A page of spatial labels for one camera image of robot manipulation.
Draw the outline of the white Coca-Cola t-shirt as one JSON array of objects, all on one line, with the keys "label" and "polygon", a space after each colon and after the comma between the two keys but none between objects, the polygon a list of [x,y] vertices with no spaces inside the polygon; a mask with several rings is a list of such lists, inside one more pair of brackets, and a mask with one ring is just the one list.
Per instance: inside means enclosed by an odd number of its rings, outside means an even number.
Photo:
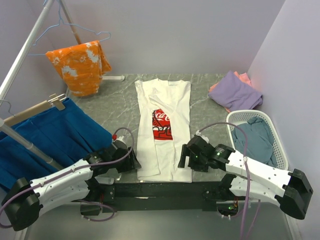
[{"label": "white Coca-Cola t-shirt", "polygon": [[140,121],[136,157],[140,181],[192,182],[192,170],[179,168],[182,146],[191,139],[189,81],[135,82]]}]

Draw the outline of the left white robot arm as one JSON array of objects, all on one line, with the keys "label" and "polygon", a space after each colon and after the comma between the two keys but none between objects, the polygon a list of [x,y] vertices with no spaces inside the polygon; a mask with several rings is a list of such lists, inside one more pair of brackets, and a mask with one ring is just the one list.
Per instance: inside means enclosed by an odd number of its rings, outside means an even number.
[{"label": "left white robot arm", "polygon": [[140,169],[133,147],[116,140],[107,148],[89,153],[71,166],[45,177],[18,179],[1,203],[16,232],[31,226],[41,215],[72,201],[94,201],[103,194],[96,180],[110,169],[118,173]]}]

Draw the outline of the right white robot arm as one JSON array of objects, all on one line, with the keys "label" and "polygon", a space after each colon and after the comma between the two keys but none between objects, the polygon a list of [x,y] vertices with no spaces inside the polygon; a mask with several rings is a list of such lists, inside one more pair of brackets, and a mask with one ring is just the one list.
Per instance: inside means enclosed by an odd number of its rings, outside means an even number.
[{"label": "right white robot arm", "polygon": [[182,145],[178,167],[198,172],[220,169],[233,174],[233,179],[219,187],[222,198],[230,200],[248,194],[278,206],[298,220],[306,217],[314,192],[306,174],[299,169],[288,171],[268,166],[224,144],[212,146],[200,136]]}]

